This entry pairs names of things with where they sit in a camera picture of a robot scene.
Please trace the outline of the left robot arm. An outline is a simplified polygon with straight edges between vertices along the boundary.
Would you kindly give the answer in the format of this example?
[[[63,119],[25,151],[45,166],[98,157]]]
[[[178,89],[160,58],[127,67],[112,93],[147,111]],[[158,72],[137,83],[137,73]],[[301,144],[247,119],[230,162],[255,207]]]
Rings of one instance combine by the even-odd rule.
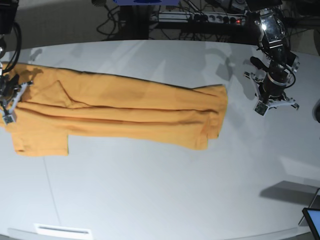
[[[298,109],[296,100],[287,97],[285,93],[286,89],[296,83],[300,62],[299,57],[288,46],[286,27],[278,9],[282,1],[248,0],[246,3],[251,19],[260,31],[258,49],[269,59],[269,65],[266,66],[259,58],[250,58],[250,62],[258,70],[265,72],[264,78],[258,78],[254,73],[244,73],[253,84],[257,96],[254,111],[265,116],[270,109],[280,106]]]

